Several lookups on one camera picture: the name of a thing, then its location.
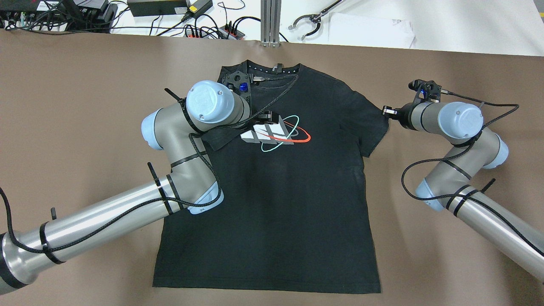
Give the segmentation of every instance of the metal post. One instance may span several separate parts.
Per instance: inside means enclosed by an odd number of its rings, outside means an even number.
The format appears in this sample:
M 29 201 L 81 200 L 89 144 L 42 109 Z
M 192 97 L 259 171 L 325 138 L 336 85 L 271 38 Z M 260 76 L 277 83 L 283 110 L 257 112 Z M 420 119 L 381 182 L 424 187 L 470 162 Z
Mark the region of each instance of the metal post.
M 261 45 L 279 47 L 280 45 L 281 0 L 261 1 Z

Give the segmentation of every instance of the t-shirt hem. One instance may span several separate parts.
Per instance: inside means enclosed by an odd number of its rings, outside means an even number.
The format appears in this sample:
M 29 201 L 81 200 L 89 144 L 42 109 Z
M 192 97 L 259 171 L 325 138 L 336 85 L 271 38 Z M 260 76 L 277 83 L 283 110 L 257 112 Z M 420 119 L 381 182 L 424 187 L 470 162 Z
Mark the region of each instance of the t-shirt hem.
M 169 288 L 208 288 L 234 290 L 276 290 L 318 293 L 366 294 L 381 293 L 380 283 L 354 284 L 312 284 L 289 280 L 251 280 L 251 279 L 190 279 L 178 277 L 155 277 L 153 287 Z

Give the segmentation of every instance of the white label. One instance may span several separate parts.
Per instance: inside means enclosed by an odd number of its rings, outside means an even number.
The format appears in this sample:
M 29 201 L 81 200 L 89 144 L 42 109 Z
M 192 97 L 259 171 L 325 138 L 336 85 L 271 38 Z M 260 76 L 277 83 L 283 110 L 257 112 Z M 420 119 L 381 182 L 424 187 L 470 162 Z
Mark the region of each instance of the white label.
M 174 11 L 176 11 L 176 14 L 185 14 L 187 13 L 187 8 L 184 8 L 184 7 L 174 8 Z
M 59 4 L 59 1 L 40 1 L 40 4 L 38 4 L 38 8 L 36 10 L 49 11 L 51 7 L 54 7 L 57 4 Z

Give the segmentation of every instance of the brown table surface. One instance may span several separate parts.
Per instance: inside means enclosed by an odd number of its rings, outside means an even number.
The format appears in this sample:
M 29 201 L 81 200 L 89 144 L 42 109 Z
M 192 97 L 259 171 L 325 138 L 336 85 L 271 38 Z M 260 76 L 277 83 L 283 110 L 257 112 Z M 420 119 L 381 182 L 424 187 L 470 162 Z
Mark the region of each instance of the brown table surface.
M 28 231 L 164 175 L 163 152 L 150 149 L 141 120 L 174 102 L 222 65 L 246 59 L 266 66 L 303 63 L 342 79 L 378 107 L 400 107 L 407 83 L 434 79 L 444 88 L 496 103 L 519 103 L 493 124 L 510 147 L 507 162 L 473 179 L 507 209 L 544 231 L 544 59 L 386 48 L 216 41 L 131 35 L 46 36 L 0 32 L 0 186 L 14 227 Z M 444 97 L 443 101 L 454 101 Z M 484 107 L 491 119 L 505 108 Z M 542 305 L 530 274 L 448 211 L 435 212 L 404 193 L 404 168 L 442 157 L 440 136 L 396 122 L 365 159 L 368 206 L 381 294 L 152 288 L 162 222 L 40 274 L 1 305 Z M 407 177 L 412 190 L 432 168 Z M 0 210 L 0 232 L 7 230 Z

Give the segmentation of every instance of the sheet of paper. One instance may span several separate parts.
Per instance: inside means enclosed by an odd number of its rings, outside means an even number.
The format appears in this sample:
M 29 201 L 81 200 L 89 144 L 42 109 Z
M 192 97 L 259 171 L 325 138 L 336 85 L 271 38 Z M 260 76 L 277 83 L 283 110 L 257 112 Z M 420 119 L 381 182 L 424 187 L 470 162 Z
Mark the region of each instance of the sheet of paper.
M 408 20 L 331 13 L 330 45 L 409 48 L 414 38 Z

